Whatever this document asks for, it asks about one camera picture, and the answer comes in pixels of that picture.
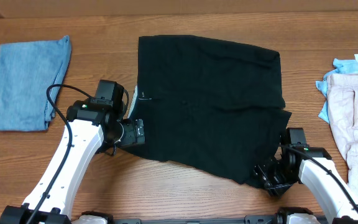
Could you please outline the black shorts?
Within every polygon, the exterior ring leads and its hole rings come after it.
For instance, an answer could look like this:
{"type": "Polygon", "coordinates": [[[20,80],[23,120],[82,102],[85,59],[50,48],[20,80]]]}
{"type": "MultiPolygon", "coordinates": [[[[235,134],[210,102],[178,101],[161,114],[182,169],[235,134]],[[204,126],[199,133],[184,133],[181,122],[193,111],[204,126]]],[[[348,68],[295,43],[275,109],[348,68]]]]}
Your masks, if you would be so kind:
{"type": "Polygon", "coordinates": [[[145,142],[128,152],[262,188],[254,167],[274,156],[290,112],[280,54],[193,35],[139,38],[132,119],[145,142]]]}

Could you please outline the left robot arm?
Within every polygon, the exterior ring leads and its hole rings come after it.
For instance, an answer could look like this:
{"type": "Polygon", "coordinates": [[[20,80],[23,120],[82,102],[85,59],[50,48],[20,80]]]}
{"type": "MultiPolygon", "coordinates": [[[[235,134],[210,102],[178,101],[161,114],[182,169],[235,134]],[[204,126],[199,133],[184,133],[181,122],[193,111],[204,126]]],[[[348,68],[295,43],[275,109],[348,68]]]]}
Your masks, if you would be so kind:
{"type": "Polygon", "coordinates": [[[76,101],[60,117],[60,144],[42,178],[19,207],[7,206],[0,223],[71,223],[84,174],[96,154],[144,144],[141,119],[125,119],[129,94],[117,82],[100,80],[94,96],[76,101]]]}

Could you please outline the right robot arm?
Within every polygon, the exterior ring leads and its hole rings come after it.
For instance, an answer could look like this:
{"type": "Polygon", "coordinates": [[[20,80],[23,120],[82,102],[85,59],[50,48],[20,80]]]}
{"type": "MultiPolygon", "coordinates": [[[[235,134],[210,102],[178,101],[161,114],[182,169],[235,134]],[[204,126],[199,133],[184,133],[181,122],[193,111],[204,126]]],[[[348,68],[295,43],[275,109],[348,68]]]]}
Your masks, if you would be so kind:
{"type": "Polygon", "coordinates": [[[281,158],[254,167],[264,190],[281,197],[295,183],[305,185],[321,207],[318,218],[303,207],[282,207],[272,223],[358,223],[358,200],[338,174],[332,157],[323,147],[311,147],[304,130],[288,128],[281,135],[281,158]]]}

